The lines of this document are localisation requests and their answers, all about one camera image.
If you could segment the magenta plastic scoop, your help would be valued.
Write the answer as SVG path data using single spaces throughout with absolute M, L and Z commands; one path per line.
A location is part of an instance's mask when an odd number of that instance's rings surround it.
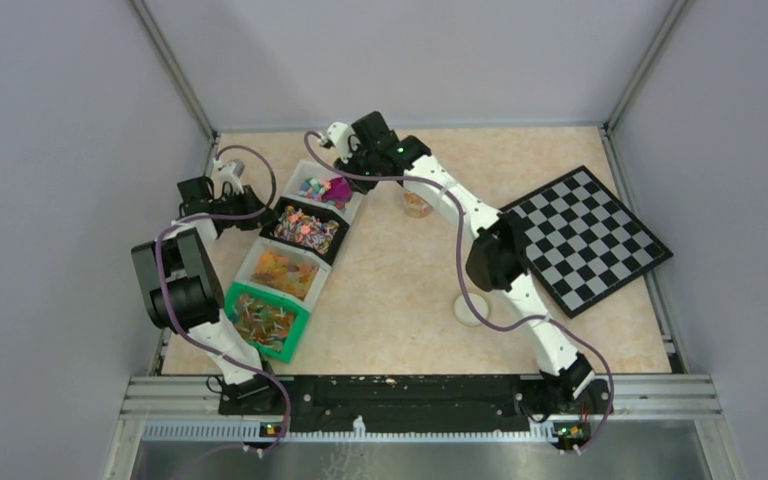
M 326 191 L 322 194 L 322 200 L 340 209 L 345 208 L 354 194 L 348 180 L 341 176 L 330 179 L 326 183 L 326 187 Z

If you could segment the clear glass jar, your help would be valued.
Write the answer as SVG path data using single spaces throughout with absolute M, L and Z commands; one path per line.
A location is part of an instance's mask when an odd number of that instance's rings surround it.
M 434 212 L 433 206 L 414 192 L 403 192 L 403 211 L 411 218 L 425 218 Z

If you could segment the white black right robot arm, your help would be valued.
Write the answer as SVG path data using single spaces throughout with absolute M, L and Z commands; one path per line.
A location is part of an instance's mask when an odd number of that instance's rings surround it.
M 504 299 L 517 315 L 514 325 L 524 327 L 534 349 L 549 404 L 572 412 L 586 400 L 595 372 L 537 292 L 527 265 L 522 215 L 480 200 L 424 142 L 399 137 L 378 111 L 352 124 L 332 123 L 320 144 L 336 150 L 333 165 L 348 174 L 354 190 L 366 194 L 381 178 L 391 178 L 455 224 L 469 244 L 463 277 Z

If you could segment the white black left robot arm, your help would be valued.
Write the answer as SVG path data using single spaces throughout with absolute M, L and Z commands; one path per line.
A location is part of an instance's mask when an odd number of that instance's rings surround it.
M 224 181 L 220 193 L 206 177 L 178 185 L 179 216 L 131 258 L 151 322 L 202 350 L 219 368 L 220 411 L 268 413 L 284 405 L 281 388 L 258 350 L 244 341 L 225 311 L 225 294 L 207 247 L 228 228 L 265 226 L 275 217 L 249 185 Z

